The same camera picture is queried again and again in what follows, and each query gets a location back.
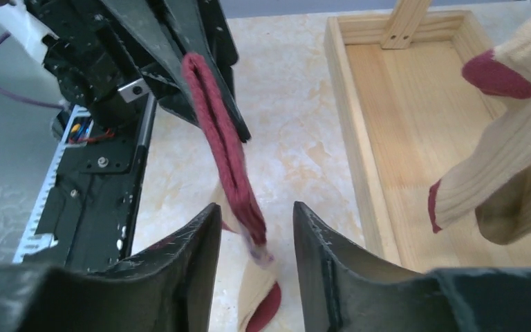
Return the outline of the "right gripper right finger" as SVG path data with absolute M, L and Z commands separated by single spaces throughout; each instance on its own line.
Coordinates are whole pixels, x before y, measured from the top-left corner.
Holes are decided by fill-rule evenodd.
M 293 234 L 307 331 L 531 332 L 531 268 L 416 273 L 361 248 L 300 201 Z

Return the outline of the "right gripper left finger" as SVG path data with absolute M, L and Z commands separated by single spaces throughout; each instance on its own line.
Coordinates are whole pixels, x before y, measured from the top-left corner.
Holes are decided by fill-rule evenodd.
M 0 264 L 0 331 L 207 331 L 220 241 L 212 203 L 102 272 Z

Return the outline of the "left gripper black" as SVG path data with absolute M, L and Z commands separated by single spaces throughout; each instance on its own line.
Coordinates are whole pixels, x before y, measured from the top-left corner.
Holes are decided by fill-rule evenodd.
M 126 102 L 119 88 L 145 71 L 175 92 L 152 89 L 163 109 L 197 125 L 192 93 L 182 76 L 183 56 L 204 57 L 241 142 L 251 139 L 237 107 L 233 65 L 239 60 L 219 1 L 26 1 L 27 11 L 50 30 L 44 67 L 62 95 L 86 107 L 103 129 L 134 129 L 145 102 Z

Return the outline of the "purple striped tan sock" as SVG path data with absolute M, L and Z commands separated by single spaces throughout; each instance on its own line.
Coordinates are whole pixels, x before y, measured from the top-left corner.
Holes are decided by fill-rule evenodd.
M 242 237 L 250 258 L 239 290 L 238 330 L 262 331 L 279 310 L 281 288 L 277 264 L 267 246 L 266 222 L 246 171 L 242 142 L 205 58 L 186 54 L 182 75 L 218 169 L 220 195 L 228 204 L 223 227 Z

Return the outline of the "brown sock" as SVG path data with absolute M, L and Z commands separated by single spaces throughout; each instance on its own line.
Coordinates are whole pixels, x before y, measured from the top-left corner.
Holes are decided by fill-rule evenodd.
M 531 165 L 512 177 L 476 209 L 483 237 L 499 245 L 531 233 Z

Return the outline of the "purple striped sock maroon cuff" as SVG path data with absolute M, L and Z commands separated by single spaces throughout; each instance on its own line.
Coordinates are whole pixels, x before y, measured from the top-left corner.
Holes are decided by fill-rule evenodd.
M 470 59 L 462 75 L 506 110 L 486 127 L 472 155 L 430 187 L 428 213 L 434 232 L 475 214 L 481 203 L 531 165 L 531 18 L 507 41 Z

